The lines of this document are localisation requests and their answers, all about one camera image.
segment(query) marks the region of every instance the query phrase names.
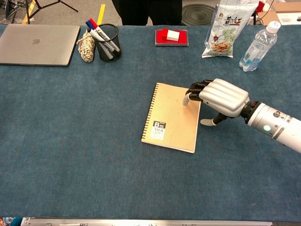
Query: pen holder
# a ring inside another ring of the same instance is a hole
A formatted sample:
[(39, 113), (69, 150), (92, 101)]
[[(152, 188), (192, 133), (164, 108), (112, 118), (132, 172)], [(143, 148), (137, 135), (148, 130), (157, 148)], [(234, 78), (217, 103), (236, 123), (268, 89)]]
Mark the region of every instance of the pen holder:
[(121, 57), (121, 48), (118, 40), (118, 28), (112, 24), (102, 24), (97, 31), (104, 41), (95, 40), (99, 57), (104, 62), (115, 62)]

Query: green indicator light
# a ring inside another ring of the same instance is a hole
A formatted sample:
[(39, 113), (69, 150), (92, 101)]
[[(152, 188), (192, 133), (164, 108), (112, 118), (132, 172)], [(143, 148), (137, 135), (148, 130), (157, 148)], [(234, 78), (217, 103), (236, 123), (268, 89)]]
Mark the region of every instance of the green indicator light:
[(268, 125), (265, 125), (265, 126), (263, 127), (263, 129), (264, 129), (265, 131), (270, 131), (270, 130), (271, 130), (271, 127), (268, 126)]

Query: blue marker cap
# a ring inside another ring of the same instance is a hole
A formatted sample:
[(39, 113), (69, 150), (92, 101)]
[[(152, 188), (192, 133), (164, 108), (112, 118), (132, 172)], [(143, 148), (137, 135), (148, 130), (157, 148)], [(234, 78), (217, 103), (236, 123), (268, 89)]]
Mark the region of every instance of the blue marker cap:
[(89, 20), (86, 21), (86, 25), (91, 28), (92, 30), (94, 30), (94, 27), (92, 26), (91, 22)]

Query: laptop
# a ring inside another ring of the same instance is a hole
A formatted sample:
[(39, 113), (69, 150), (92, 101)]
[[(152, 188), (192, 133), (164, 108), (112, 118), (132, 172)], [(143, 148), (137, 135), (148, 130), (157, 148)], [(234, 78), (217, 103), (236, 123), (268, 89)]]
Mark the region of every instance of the laptop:
[(9, 24), (0, 37), (0, 64), (68, 66), (77, 25)]

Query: spiral notebook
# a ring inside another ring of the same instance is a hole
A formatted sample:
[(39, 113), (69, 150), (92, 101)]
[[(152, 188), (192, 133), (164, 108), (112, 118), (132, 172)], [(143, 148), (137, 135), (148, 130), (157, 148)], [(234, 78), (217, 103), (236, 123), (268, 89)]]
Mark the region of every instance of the spiral notebook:
[(141, 141), (194, 153), (201, 102), (183, 106), (187, 88), (157, 83)]

